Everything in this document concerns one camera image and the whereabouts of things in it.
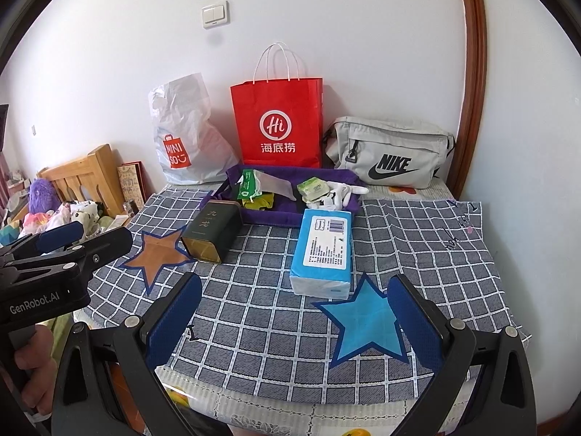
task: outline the white circular logo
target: white circular logo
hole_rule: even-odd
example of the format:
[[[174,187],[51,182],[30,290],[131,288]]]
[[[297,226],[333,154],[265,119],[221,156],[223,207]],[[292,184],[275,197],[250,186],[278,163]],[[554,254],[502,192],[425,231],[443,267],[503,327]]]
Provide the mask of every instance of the white circular logo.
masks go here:
[[[287,113],[271,110],[262,115],[260,130],[265,138],[271,141],[282,141],[291,133],[291,119]]]

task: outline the purple fuzzy pillow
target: purple fuzzy pillow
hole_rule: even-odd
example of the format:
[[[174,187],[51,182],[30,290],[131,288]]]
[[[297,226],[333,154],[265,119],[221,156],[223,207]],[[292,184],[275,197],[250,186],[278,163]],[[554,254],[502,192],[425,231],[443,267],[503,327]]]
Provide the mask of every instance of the purple fuzzy pillow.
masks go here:
[[[30,213],[46,213],[48,210],[58,210],[60,206],[56,190],[45,178],[37,178],[30,185],[30,199],[28,210]]]

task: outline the blue gripper pad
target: blue gripper pad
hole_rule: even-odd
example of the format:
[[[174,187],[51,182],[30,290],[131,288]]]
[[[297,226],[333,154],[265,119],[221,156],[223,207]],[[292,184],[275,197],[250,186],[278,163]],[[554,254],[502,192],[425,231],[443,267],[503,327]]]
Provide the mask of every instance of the blue gripper pad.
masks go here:
[[[165,311],[147,334],[145,363],[154,370],[167,364],[192,315],[202,299],[202,281],[196,274],[184,274],[167,296],[154,302],[143,316],[145,324],[154,307]]]
[[[82,224],[78,221],[73,221],[55,228],[54,230],[41,233],[36,241],[37,250],[42,253],[52,252],[60,247],[71,244],[82,238],[83,235]]]
[[[419,362],[438,372],[443,364],[442,339],[397,276],[389,280],[387,301]]]

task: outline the white rope handle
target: white rope handle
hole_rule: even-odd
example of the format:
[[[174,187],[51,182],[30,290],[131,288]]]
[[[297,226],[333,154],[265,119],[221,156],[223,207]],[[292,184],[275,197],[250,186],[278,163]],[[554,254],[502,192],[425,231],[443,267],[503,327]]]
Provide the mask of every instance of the white rope handle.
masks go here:
[[[268,46],[268,48],[264,49],[264,51],[262,52],[262,54],[260,55],[260,58],[258,59],[258,63],[256,64],[256,68],[255,68],[255,72],[252,75],[252,84],[254,85],[256,83],[256,72],[258,71],[258,68],[260,66],[260,62],[262,61],[262,58],[264,57],[264,55],[266,54],[266,83],[268,83],[268,57],[270,55],[270,50],[274,47],[274,46],[278,46],[279,48],[281,48],[281,51],[283,51],[283,55],[285,57],[285,61],[287,62],[287,80],[290,82],[291,81],[291,68],[289,66],[289,60],[287,58],[287,53],[285,51],[285,49],[283,48],[282,45],[287,46],[284,42],[275,42],[274,44],[271,44]],[[298,76],[298,61],[296,59],[295,54],[290,51],[290,53],[292,54],[292,56],[294,57],[294,62],[296,63],[296,71],[297,71],[297,79],[300,80],[299,76]]]

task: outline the white light switch panel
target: white light switch panel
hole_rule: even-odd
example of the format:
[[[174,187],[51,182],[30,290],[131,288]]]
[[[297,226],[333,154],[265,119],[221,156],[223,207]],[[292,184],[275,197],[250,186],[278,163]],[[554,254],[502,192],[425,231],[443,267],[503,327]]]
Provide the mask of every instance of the white light switch panel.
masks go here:
[[[230,11],[228,11],[228,2],[226,0],[202,8],[202,24],[205,28],[213,28],[229,22]]]

